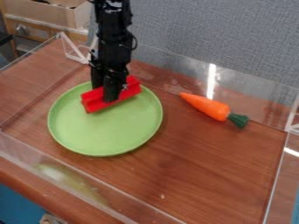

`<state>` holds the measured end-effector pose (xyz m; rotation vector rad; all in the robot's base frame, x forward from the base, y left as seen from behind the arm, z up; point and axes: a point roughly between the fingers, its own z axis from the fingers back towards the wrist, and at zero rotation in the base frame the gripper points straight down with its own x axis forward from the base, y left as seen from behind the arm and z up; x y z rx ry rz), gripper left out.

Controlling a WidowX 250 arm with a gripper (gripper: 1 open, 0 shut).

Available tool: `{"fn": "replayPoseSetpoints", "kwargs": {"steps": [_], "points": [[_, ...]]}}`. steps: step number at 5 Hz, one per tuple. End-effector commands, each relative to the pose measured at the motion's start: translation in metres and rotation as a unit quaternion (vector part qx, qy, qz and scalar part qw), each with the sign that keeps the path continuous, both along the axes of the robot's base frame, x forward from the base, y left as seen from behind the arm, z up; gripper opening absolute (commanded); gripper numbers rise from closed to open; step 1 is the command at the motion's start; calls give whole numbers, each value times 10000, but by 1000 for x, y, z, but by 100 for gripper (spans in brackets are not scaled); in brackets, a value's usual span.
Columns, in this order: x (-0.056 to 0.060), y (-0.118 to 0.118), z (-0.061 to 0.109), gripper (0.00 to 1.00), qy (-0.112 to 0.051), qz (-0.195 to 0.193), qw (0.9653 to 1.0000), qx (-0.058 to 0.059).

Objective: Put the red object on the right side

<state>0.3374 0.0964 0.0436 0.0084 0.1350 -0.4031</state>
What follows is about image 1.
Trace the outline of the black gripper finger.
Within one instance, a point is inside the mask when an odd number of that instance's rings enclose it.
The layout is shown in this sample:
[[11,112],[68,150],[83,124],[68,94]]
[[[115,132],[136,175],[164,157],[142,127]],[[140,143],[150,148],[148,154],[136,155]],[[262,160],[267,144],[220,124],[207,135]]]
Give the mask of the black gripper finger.
[[128,72],[114,73],[108,72],[104,74],[104,102],[114,102],[123,91],[124,85],[127,84]]
[[104,69],[102,65],[90,64],[90,66],[92,88],[100,88],[104,83]]

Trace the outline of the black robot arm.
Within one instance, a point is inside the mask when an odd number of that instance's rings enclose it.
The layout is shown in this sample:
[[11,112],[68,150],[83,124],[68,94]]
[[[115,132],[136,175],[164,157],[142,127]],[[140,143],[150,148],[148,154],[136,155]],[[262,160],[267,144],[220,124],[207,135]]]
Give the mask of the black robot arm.
[[95,6],[98,50],[91,50],[91,84],[103,88],[103,102],[118,100],[127,85],[127,64],[131,62],[135,36],[130,0],[88,0]]

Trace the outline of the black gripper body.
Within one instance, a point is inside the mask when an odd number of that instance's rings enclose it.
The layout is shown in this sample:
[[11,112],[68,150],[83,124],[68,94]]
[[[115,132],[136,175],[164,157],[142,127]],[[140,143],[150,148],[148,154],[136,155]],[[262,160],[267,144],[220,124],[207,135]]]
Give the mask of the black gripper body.
[[98,48],[91,51],[88,65],[102,65],[104,74],[128,72],[127,64],[131,62],[132,51],[135,50],[135,36],[126,34],[112,39],[104,39],[100,35],[96,36]]

